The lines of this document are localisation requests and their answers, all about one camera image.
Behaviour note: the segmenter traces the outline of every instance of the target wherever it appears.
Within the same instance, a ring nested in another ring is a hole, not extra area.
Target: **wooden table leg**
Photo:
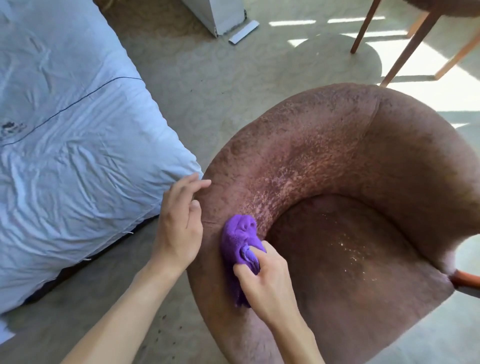
[[[476,35],[455,55],[453,56],[446,64],[435,74],[435,80],[440,80],[442,76],[447,73],[453,66],[462,60],[472,49],[480,43],[480,29]]]
[[[408,30],[407,38],[410,39],[410,38],[413,37],[413,35],[417,32],[417,30],[420,28],[422,23],[425,21],[425,19],[427,19],[427,16],[428,16],[428,12],[422,12],[418,16],[415,23],[413,23],[412,26],[410,27],[410,29]]]
[[[372,5],[370,7],[370,10],[368,10],[367,16],[365,17],[365,20],[363,21],[363,24],[361,25],[359,34],[357,35],[357,38],[355,39],[355,42],[353,42],[352,49],[350,50],[350,53],[353,54],[357,51],[357,48],[360,45],[360,42],[365,35],[365,32],[367,31],[368,25],[372,21],[373,16],[375,15],[375,12],[377,11],[378,5],[380,4],[381,0],[373,0]]]
[[[430,32],[430,30],[433,28],[433,26],[441,16],[442,12],[439,9],[432,10],[430,13],[428,13],[425,21],[422,23],[413,38],[409,41],[402,54],[400,54],[400,57],[398,57],[398,60],[396,60],[393,67],[390,69],[387,76],[380,84],[381,87],[386,87],[390,83],[390,81],[396,76],[398,71],[402,68],[405,62],[407,62],[412,53],[417,49],[422,40]]]

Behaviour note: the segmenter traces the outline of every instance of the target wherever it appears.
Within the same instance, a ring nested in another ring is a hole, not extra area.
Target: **right hand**
[[[266,253],[250,247],[260,263],[256,276],[245,264],[236,264],[233,272],[248,303],[270,329],[301,319],[293,292],[287,261],[268,242]]]

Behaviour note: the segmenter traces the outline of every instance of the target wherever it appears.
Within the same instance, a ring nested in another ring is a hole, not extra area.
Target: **chair seat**
[[[454,291],[391,222],[352,198],[302,200],[267,240],[288,261],[326,364],[366,362]]]

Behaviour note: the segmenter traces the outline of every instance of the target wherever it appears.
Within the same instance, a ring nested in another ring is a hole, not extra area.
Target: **purple microfiber cloth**
[[[250,308],[250,304],[241,290],[238,278],[233,273],[233,266],[237,263],[246,264],[255,275],[260,272],[260,264],[250,250],[251,246],[266,252],[257,236],[255,219],[250,215],[235,215],[230,218],[223,227],[220,251],[226,265],[228,286],[237,307],[244,305]]]

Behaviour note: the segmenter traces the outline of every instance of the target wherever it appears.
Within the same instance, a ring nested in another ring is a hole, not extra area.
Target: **wooden chair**
[[[359,34],[353,43],[350,53],[355,53],[360,42],[367,31],[368,25],[375,14],[381,0],[373,0],[370,10],[367,13]],[[442,15],[458,17],[477,17],[480,16],[480,1],[478,0],[406,0],[413,6],[423,10],[415,23],[408,31],[407,37],[411,38],[408,45],[403,50],[398,60],[395,62],[387,76],[380,83],[380,86],[386,87],[417,49],[422,40],[433,28],[435,23]],[[480,42],[480,30],[451,60],[449,60],[435,74],[435,79],[440,79],[448,70],[455,66]]]

